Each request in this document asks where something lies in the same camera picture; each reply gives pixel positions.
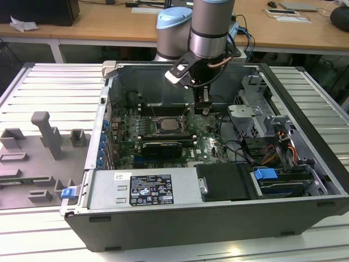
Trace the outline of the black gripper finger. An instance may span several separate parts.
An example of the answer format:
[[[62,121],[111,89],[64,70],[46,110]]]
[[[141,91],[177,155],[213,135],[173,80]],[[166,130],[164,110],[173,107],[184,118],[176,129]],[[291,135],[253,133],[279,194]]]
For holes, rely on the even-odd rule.
[[[194,113],[209,115],[212,108],[212,97],[209,94],[210,85],[194,88]]]

